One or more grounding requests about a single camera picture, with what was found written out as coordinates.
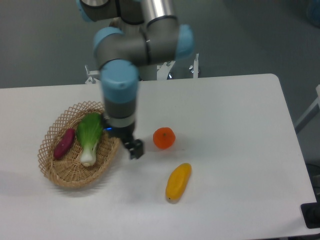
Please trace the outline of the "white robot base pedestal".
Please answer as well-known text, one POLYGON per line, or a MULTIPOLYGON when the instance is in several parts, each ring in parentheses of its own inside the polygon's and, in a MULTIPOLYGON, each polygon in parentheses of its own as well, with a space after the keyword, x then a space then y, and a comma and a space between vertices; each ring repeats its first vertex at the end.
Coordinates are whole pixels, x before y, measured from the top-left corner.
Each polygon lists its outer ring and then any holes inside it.
POLYGON ((156 81, 157 80, 157 65, 137 65, 139 81, 156 81))

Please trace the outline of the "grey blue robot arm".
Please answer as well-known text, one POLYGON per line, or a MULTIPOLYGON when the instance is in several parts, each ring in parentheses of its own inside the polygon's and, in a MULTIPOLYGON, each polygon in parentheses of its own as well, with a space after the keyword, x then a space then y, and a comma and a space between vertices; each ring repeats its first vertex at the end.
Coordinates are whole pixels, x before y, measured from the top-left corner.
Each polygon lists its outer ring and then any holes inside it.
POLYGON ((88 22, 119 18, 138 28, 126 33, 117 27, 100 29, 93 38, 104 115, 103 128, 119 138, 132 159, 144 154, 144 143, 134 138, 139 67, 189 57, 194 51, 191 27, 180 24, 171 0, 79 0, 88 22))

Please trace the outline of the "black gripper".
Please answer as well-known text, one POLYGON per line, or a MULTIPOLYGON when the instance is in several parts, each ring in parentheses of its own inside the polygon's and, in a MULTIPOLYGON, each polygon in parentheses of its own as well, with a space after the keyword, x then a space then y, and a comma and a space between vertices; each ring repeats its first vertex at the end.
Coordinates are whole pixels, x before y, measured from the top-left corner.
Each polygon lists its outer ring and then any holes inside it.
POLYGON ((139 159, 145 153, 144 142, 140 139, 135 139, 133 136, 135 122, 135 113, 125 118, 115 118, 107 116, 105 113, 101 114, 102 128, 108 133, 109 137, 121 140, 128 150, 131 160, 139 159))

